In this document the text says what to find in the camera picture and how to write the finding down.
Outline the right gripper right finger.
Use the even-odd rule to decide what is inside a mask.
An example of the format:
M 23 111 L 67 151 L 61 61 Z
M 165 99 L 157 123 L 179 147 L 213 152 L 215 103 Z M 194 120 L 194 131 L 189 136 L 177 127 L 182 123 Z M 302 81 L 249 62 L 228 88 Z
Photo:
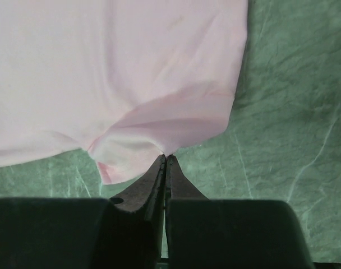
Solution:
M 167 160 L 170 268 L 313 268 L 299 221 L 277 200 L 212 200 Z

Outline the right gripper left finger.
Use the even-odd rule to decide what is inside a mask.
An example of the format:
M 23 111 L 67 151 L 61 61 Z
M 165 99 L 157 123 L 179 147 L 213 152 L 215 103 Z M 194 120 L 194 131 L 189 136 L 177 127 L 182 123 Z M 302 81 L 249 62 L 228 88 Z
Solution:
M 165 157 L 109 198 L 0 198 L 0 268 L 154 268 Z

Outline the pink t shirt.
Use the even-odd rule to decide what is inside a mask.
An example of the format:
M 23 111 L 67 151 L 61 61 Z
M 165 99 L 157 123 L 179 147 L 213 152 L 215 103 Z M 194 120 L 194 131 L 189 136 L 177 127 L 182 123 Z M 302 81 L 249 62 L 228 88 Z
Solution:
M 105 184 L 227 129 L 247 1 L 0 1 L 0 167 L 75 149 Z

